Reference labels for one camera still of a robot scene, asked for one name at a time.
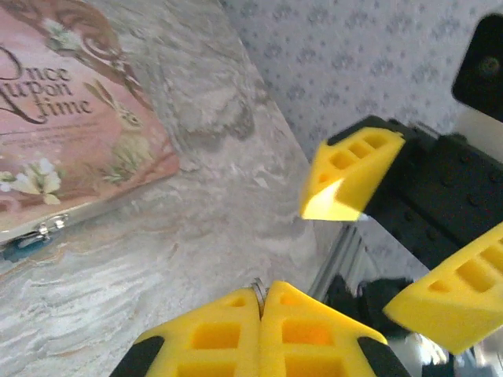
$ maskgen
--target metal latch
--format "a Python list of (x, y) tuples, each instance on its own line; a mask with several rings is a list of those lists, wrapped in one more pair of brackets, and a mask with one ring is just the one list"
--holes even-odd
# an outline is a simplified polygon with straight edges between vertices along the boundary
[(17, 247), (22, 249), (23, 247), (32, 245), (36, 242), (49, 242), (52, 234), (59, 232), (66, 226), (68, 218), (68, 214), (59, 214), (47, 219), (43, 223), (39, 224), (39, 227), (35, 231), (18, 238)]

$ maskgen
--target gray marble countertop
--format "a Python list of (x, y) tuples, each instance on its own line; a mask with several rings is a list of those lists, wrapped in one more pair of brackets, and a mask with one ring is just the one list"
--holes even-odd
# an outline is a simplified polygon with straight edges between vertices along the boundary
[(337, 233), (297, 216), (308, 162), (217, 0), (94, 0), (182, 171), (0, 262), (0, 375), (107, 376), (144, 330), (260, 276), (306, 290)]

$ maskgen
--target rabbit illustration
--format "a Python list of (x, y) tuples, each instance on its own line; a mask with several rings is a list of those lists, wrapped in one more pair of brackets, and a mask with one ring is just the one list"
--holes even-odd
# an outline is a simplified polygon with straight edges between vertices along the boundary
[(84, 86), (98, 100), (116, 111), (116, 117), (122, 126), (120, 135), (112, 147), (113, 165), (138, 168), (144, 162), (152, 160), (149, 141), (141, 134), (143, 122), (119, 103), (98, 80), (94, 80), (94, 85), (84, 83)]

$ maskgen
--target yellow foam pad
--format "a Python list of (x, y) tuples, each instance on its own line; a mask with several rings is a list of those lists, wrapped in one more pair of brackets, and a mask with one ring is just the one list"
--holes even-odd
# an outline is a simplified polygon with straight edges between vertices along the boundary
[(409, 285), (384, 308), (453, 354), (503, 325), (503, 223)]
[(300, 197), (302, 218), (358, 220), (404, 144), (401, 134), (372, 127), (321, 143)]
[(358, 338), (387, 344), (377, 331), (282, 281), (269, 290), (260, 331), (262, 377), (375, 377)]
[(243, 288), (142, 334), (164, 344), (146, 377), (257, 377), (260, 315)]

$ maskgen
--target pink tin box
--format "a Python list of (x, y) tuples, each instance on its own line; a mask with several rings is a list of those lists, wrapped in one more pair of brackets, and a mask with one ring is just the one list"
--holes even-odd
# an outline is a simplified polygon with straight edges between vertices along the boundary
[(48, 240), (178, 170), (166, 130), (96, 9), (74, 0), (0, 2), (0, 35), (0, 244)]

